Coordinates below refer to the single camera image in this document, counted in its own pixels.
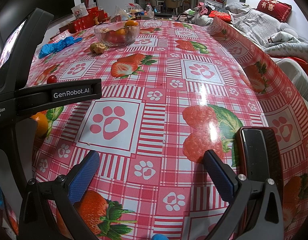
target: metal screw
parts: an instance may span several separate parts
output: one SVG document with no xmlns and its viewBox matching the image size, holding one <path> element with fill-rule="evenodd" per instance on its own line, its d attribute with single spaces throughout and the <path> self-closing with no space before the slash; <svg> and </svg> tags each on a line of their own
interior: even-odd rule
<svg viewBox="0 0 308 240">
<path fill-rule="evenodd" d="M 65 180 L 65 175 L 58 175 L 56 178 L 57 181 L 63 181 Z"/>
<path fill-rule="evenodd" d="M 246 180 L 246 176 L 244 174 L 238 174 L 238 179 L 244 181 Z"/>
<path fill-rule="evenodd" d="M 28 184 L 29 184 L 29 185 L 33 185 L 33 184 L 35 183 L 35 181 L 36 181 L 36 179 L 30 179 L 29 182 L 28 182 Z"/>
<path fill-rule="evenodd" d="M 267 182 L 270 184 L 270 185 L 274 185 L 275 184 L 275 181 L 273 179 L 268 179 Z"/>
</svg>

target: fruit bowl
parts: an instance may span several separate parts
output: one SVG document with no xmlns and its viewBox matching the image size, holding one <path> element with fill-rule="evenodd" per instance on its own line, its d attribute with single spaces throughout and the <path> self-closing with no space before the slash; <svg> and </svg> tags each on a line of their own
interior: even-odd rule
<svg viewBox="0 0 308 240">
<path fill-rule="evenodd" d="M 94 33 L 99 42 L 106 46 L 125 46 L 134 43 L 136 37 L 140 34 L 141 26 L 125 27 L 126 22 L 118 22 L 95 28 Z"/>
</svg>

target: dining table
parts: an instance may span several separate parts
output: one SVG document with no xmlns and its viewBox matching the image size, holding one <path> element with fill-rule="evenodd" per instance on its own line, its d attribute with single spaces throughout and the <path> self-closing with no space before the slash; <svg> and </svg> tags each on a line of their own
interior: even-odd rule
<svg viewBox="0 0 308 240">
<path fill-rule="evenodd" d="M 36 50 L 28 86 L 45 84 L 50 74 L 58 82 L 102 79 L 101 99 L 44 111 L 49 130 L 35 140 L 36 179 L 67 174 L 95 150 L 100 166 L 80 202 L 95 235 L 203 240 L 228 207 L 202 165 L 204 152 L 213 149 L 238 174 L 235 133 L 271 127 L 289 189 L 284 199 L 297 193 L 283 201 L 284 237 L 291 239 L 308 214 L 308 110 L 292 82 L 217 17 L 207 27 L 139 24 L 134 43 L 102 54 L 89 47 L 98 42 L 94 29 L 108 24 L 60 33 L 51 42 L 82 40 L 42 59 Z"/>
</svg>

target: television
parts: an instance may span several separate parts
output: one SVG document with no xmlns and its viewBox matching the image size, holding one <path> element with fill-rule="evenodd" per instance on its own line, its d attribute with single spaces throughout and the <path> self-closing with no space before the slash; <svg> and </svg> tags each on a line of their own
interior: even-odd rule
<svg viewBox="0 0 308 240">
<path fill-rule="evenodd" d="M 53 21 L 71 15 L 74 0 L 8 0 L 0 11 L 0 34 L 3 43 L 19 23 L 33 11 L 40 8 L 54 15 Z"/>
</svg>

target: blue fingertip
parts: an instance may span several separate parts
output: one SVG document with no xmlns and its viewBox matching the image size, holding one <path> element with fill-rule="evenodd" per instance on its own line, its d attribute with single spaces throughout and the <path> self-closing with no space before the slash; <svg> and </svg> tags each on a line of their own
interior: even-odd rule
<svg viewBox="0 0 308 240">
<path fill-rule="evenodd" d="M 168 240 L 168 238 L 162 234 L 153 235 L 152 240 Z"/>
</svg>

